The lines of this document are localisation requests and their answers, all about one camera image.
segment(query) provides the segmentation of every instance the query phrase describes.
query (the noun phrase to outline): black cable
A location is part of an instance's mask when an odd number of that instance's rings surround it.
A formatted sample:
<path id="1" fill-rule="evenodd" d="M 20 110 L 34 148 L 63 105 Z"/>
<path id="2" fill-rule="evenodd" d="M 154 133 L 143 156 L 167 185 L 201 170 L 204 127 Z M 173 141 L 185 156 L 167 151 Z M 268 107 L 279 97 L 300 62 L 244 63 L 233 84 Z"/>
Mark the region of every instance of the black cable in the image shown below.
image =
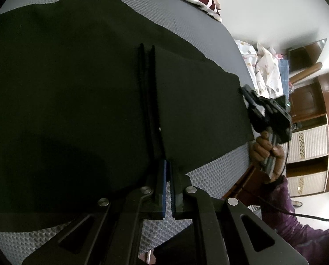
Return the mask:
<path id="1" fill-rule="evenodd" d="M 289 154 L 289 143 L 288 143 L 288 147 L 287 147 L 287 155 L 286 155 L 286 159 L 284 161 L 284 166 L 286 166 L 287 164 L 287 158 L 288 158 L 288 154 Z M 245 189 L 243 186 L 235 184 L 236 186 L 240 187 L 242 190 L 244 190 L 245 192 L 249 193 L 250 195 L 254 196 L 255 198 L 259 199 L 260 201 L 264 202 L 265 204 L 267 204 L 268 206 L 270 206 L 271 208 L 273 208 L 274 210 L 281 212 L 283 214 L 287 214 L 287 215 L 291 215 L 291 216 L 296 216 L 296 217 L 305 217 L 305 218 L 310 218 L 310 219 L 316 219 L 316 220 L 321 220 L 321 221 L 326 221 L 329 222 L 329 219 L 326 218 L 322 218 L 322 217 L 317 217 L 317 216 L 313 216 L 313 215 L 306 215 L 306 214 L 298 214 L 298 213 L 292 213 L 283 209 L 280 209 L 274 205 L 272 205 L 271 203 L 267 202 L 265 199 L 261 198 L 260 196 L 257 196 L 255 194 L 253 194 L 252 192 L 250 192 L 249 190 Z"/>

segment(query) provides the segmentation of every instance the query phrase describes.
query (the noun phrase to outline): textured gray surface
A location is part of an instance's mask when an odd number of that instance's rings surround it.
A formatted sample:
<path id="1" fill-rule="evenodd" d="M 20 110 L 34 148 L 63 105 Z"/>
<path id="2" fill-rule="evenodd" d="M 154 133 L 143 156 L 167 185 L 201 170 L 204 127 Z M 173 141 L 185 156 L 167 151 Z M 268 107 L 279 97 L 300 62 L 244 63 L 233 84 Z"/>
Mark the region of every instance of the textured gray surface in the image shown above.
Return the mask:
<path id="1" fill-rule="evenodd" d="M 7 0 L 0 14 L 30 4 L 53 3 L 58 0 Z M 242 85 L 252 86 L 246 65 L 227 29 L 194 5 L 183 0 L 122 0 L 141 15 L 169 29 L 215 61 L 225 71 L 239 76 Z M 193 185 L 220 198 L 245 172 L 249 165 L 247 145 L 204 165 L 188 175 Z M 169 185 L 167 184 L 166 218 L 145 220 L 140 253 L 167 241 L 191 224 L 191 220 L 171 218 Z M 26 233 L 0 232 L 0 248 L 13 265 L 57 234 L 65 225 Z"/>

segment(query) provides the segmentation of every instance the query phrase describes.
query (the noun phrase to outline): hand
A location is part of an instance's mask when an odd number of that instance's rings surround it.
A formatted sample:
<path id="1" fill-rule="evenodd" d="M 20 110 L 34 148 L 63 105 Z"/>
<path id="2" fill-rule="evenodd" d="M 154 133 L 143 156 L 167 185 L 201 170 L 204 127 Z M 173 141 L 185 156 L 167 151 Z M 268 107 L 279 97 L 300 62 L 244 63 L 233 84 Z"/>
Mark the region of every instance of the hand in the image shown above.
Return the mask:
<path id="1" fill-rule="evenodd" d="M 251 145 L 249 149 L 249 156 L 254 167 L 257 170 L 260 170 L 260 162 L 264 161 L 265 158 L 268 158 L 270 154 L 276 157 L 276 163 L 271 180 L 266 175 L 266 180 L 264 180 L 266 184 L 274 182 L 277 178 L 279 178 L 284 169 L 285 156 L 281 146 L 275 146 L 273 148 L 272 144 L 269 142 L 269 133 L 267 131 L 263 131 L 256 139 L 256 142 Z"/>

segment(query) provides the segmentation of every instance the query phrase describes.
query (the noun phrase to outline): wall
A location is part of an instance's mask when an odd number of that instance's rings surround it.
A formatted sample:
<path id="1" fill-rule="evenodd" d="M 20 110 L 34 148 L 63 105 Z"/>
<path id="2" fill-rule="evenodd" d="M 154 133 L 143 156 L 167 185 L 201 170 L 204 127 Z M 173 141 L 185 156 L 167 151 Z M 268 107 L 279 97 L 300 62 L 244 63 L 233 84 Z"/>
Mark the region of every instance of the wall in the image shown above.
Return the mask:
<path id="1" fill-rule="evenodd" d="M 292 198 L 292 200 L 303 202 L 303 206 L 296 208 L 296 213 L 319 216 L 329 219 L 329 192 Z M 303 224 L 308 224 L 314 229 L 328 229 L 329 222 L 314 220 L 309 218 L 298 217 L 298 220 Z"/>
<path id="2" fill-rule="evenodd" d="M 276 50 L 327 38 L 319 61 L 329 72 L 329 6 L 325 0 L 219 0 L 224 26 L 235 39 Z"/>

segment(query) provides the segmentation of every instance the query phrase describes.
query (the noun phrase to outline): purple sleeve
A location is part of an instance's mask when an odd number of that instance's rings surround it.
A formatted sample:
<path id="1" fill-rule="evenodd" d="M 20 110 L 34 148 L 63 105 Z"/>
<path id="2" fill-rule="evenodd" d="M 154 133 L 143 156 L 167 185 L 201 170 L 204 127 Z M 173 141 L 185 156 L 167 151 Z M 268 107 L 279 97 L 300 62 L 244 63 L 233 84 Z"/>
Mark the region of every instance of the purple sleeve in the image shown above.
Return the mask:
<path id="1" fill-rule="evenodd" d="M 280 184 L 267 190 L 263 198 L 272 205 L 295 212 L 288 191 L 288 181 L 281 177 Z M 312 264 L 321 264 L 329 252 L 329 229 L 315 230 L 301 225 L 297 217 L 276 212 L 268 205 L 261 206 L 263 221 L 274 229 L 285 241 L 301 253 Z"/>

